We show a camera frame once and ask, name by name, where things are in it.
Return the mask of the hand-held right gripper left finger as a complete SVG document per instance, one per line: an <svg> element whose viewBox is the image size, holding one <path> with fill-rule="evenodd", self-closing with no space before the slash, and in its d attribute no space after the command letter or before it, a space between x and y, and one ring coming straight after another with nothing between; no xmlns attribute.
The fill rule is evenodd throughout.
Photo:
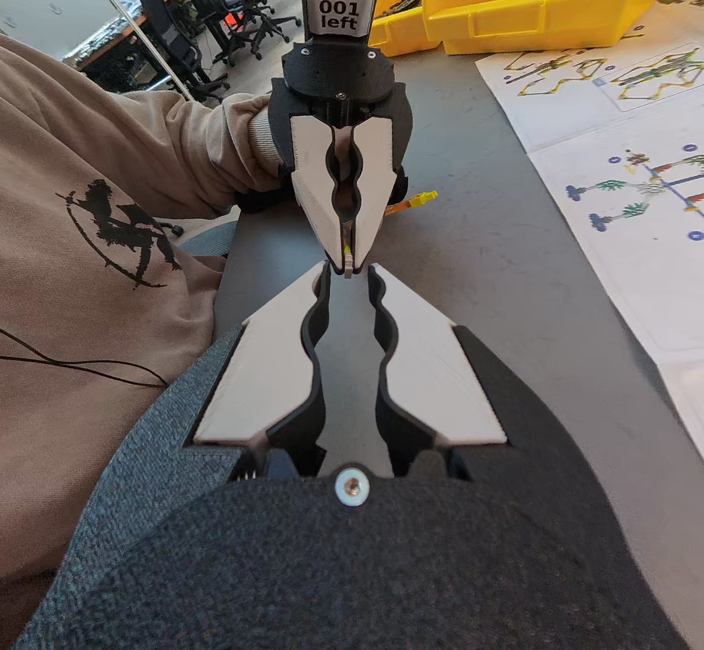
<svg viewBox="0 0 704 650"><path fill-rule="evenodd" d="M315 460L326 419L315 347L326 329L327 264L317 263L242 322L193 443Z"/></svg>

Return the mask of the printed instruction sheet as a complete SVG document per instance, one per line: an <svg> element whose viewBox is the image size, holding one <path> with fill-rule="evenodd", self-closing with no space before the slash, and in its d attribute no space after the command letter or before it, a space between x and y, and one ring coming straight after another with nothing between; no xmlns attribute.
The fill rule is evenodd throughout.
<svg viewBox="0 0 704 650"><path fill-rule="evenodd" d="M703 0L477 68L703 454Z"/></svg>

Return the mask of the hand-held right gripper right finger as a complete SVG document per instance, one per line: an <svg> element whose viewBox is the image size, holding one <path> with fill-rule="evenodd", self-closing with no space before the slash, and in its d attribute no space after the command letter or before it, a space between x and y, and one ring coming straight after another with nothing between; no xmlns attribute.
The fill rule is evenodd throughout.
<svg viewBox="0 0 704 650"><path fill-rule="evenodd" d="M459 325L381 266L369 267L374 338L383 350L375 417L391 463L507 435L458 336Z"/></svg>

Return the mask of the grey desk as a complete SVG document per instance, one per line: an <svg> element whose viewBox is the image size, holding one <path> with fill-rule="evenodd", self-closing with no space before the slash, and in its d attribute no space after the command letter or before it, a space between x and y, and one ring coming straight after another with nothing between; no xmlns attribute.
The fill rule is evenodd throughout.
<svg viewBox="0 0 704 650"><path fill-rule="evenodd" d="M558 416L589 461L648 584L692 649L703 648L703 462L655 365L612 305L479 74L477 56L396 58L413 114L409 194L426 206L384 221L371 262L467 326ZM322 258L303 213L239 220L214 340ZM382 350L367 276L331 279L318 343L327 419L321 475L392 467L374 418Z"/></svg>

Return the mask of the person in beige sweatshirt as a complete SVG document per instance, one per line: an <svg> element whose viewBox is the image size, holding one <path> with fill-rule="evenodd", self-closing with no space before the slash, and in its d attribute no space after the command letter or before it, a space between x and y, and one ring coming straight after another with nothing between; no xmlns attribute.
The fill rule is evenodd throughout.
<svg viewBox="0 0 704 650"><path fill-rule="evenodd" d="M128 432L211 343L223 264L158 220L221 215L133 197L151 166L122 99L144 92L1 36L2 637L39 606Z"/></svg>

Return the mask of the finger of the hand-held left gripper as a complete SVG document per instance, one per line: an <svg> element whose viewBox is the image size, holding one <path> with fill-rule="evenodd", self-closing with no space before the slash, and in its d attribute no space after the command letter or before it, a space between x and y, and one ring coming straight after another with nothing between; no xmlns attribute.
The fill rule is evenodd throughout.
<svg viewBox="0 0 704 650"><path fill-rule="evenodd" d="M293 117L290 123L296 198L335 270L343 273L341 220L333 205L336 182L329 165L329 155L335 150L334 131L315 117Z"/></svg>
<svg viewBox="0 0 704 650"><path fill-rule="evenodd" d="M351 159L356 163L351 180L351 219L348 221L348 274L361 270L372 249L392 189L392 120L371 117L351 131Z"/></svg>

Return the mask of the yellow plastic bin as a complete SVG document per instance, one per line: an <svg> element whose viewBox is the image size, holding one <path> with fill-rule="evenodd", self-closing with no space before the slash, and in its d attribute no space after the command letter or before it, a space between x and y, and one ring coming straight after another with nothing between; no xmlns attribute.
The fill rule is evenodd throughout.
<svg viewBox="0 0 704 650"><path fill-rule="evenodd" d="M611 47L655 0L422 0L449 55Z"/></svg>
<svg viewBox="0 0 704 650"><path fill-rule="evenodd" d="M387 57L432 50L441 44L427 36L422 0L377 0L369 43Z"/></svg>

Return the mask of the person's left forearm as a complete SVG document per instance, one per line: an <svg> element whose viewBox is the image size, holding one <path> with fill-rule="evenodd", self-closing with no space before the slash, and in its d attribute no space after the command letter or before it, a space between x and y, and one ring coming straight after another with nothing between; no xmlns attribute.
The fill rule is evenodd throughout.
<svg viewBox="0 0 704 650"><path fill-rule="evenodd" d="M122 105L147 144L134 198L149 212L212 218L240 203L283 191L282 159L270 129L269 95L233 94L216 108L176 93L126 95Z"/></svg>

